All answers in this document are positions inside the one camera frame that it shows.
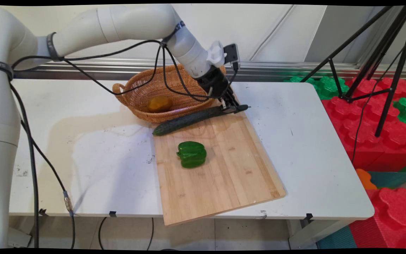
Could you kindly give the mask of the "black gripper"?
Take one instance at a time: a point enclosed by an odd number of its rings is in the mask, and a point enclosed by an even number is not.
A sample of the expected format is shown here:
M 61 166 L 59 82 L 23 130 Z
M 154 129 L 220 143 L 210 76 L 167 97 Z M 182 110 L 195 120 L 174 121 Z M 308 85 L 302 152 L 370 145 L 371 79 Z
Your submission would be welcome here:
M 220 110 L 226 114 L 245 111 L 249 108 L 246 104 L 239 104 L 229 80 L 220 68 L 211 66 L 206 74 L 196 79 L 198 85 L 207 93 L 208 98 L 220 100 Z

